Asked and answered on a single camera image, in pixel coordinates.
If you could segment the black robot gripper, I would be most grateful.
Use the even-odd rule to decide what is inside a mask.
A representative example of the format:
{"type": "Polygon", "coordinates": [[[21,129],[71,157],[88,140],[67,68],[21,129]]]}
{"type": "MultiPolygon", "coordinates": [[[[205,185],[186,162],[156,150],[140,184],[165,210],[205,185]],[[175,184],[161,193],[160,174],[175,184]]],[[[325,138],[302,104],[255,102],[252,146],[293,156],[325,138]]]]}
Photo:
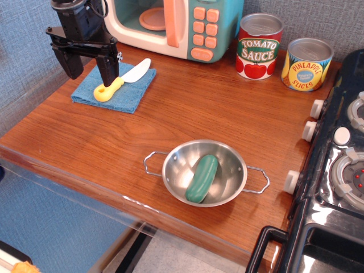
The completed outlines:
{"type": "Polygon", "coordinates": [[[96,58],[105,87],[119,76],[117,39],[105,26],[106,1],[51,1],[60,27],[48,27],[52,49],[67,76],[77,79],[84,71],[80,56],[96,58]]]}

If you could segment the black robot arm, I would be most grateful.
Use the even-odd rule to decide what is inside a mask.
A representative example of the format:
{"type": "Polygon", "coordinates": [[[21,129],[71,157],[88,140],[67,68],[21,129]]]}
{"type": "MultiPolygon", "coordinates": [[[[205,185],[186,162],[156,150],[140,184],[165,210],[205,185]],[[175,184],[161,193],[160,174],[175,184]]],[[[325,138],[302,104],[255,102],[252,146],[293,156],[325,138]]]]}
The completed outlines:
{"type": "Polygon", "coordinates": [[[51,1],[61,26],[48,27],[51,46],[65,73],[75,80],[84,71],[81,57],[96,59],[105,87],[119,76],[121,54],[117,39],[105,25],[108,15],[106,1],[51,1]]]}

